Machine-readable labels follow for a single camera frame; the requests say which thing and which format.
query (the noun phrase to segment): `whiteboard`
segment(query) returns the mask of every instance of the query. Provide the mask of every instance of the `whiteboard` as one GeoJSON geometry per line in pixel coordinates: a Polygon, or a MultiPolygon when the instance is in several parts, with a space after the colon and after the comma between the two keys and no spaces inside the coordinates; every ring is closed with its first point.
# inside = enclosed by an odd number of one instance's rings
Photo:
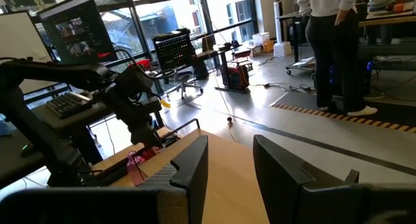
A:
{"type": "MultiPolygon", "coordinates": [[[[0,15],[0,42],[0,57],[31,56],[35,62],[52,61],[27,12],[0,15]]],[[[54,84],[56,83],[25,79],[19,87],[23,93],[29,93],[54,84]]]]}

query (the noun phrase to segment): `white box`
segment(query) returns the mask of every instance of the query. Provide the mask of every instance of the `white box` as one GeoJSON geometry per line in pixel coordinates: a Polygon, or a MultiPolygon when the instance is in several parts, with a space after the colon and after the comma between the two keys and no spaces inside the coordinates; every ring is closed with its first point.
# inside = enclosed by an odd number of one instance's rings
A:
{"type": "Polygon", "coordinates": [[[263,45],[264,43],[268,42],[270,39],[270,33],[268,32],[260,32],[253,35],[253,42],[255,45],[263,45]]]}
{"type": "Polygon", "coordinates": [[[290,42],[276,43],[273,47],[274,56],[287,56],[292,54],[292,47],[290,42]]]}

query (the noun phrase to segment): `floor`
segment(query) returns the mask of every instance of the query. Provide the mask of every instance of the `floor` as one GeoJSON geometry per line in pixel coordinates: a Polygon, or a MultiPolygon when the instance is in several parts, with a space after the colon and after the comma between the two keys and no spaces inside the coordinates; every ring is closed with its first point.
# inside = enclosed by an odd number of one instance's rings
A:
{"type": "MultiPolygon", "coordinates": [[[[311,55],[310,48],[301,47],[302,58],[311,55]]],[[[260,64],[271,56],[265,54],[255,58],[255,64],[260,64]]],[[[250,72],[250,93],[246,95],[216,91],[214,87],[222,81],[213,73],[208,80],[199,82],[204,86],[203,94],[197,90],[188,90],[187,100],[182,102],[180,95],[173,93],[169,100],[172,107],[164,108],[161,111],[162,117],[171,129],[198,118],[203,130],[229,140],[234,137],[249,148],[252,146],[253,135],[262,134],[340,179],[344,179],[350,169],[355,169],[360,172],[360,182],[416,183],[416,134],[269,107],[286,92],[281,88],[265,89],[259,84],[280,82],[291,86],[305,84],[313,87],[310,71],[293,70],[292,75],[286,74],[285,66],[292,62],[293,57],[288,56],[274,58],[261,68],[255,66],[250,72]],[[231,129],[228,129],[228,116],[233,117],[231,129]]],[[[413,92],[416,80],[410,80],[414,75],[416,72],[382,71],[377,87],[381,90],[390,89],[386,91],[390,97],[416,100],[416,92],[413,92]]],[[[371,101],[416,105],[415,101],[382,97],[376,90],[369,97],[377,98],[371,101]]],[[[185,135],[195,128],[195,125],[191,125],[179,133],[185,135]]],[[[127,127],[111,116],[107,119],[107,124],[94,126],[92,131],[102,145],[99,150],[104,158],[131,144],[127,127]]],[[[3,188],[0,199],[17,190],[41,188],[46,185],[48,176],[48,170],[41,169],[26,179],[3,188]]]]}

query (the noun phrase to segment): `pink object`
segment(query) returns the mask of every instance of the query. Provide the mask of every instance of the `pink object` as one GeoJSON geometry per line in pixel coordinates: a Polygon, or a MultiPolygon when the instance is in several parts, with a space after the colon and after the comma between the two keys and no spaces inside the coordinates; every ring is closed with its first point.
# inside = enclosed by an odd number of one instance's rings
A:
{"type": "Polygon", "coordinates": [[[127,159],[129,160],[127,163],[127,172],[133,181],[133,184],[135,186],[138,186],[144,181],[144,174],[140,171],[140,168],[138,167],[143,162],[145,162],[145,159],[141,156],[135,156],[136,152],[130,152],[127,155],[127,159]]]}

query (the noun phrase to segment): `glass wall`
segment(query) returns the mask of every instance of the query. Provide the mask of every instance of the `glass wall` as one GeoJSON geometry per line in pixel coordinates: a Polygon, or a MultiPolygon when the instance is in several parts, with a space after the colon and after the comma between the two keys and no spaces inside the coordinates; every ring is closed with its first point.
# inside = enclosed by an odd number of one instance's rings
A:
{"type": "MultiPolygon", "coordinates": [[[[28,10],[43,41],[52,47],[36,13],[65,0],[5,0],[11,11],[28,10]]],[[[179,28],[191,31],[192,44],[202,52],[202,38],[214,36],[215,44],[232,40],[240,43],[252,39],[257,32],[252,0],[95,0],[111,42],[116,48],[127,50],[136,60],[156,60],[151,37],[179,28]]],[[[123,71],[125,56],[118,55],[115,71],[123,71]]],[[[214,62],[205,61],[208,69],[216,69],[214,62]]],[[[175,84],[162,84],[163,91],[175,84]]]]}

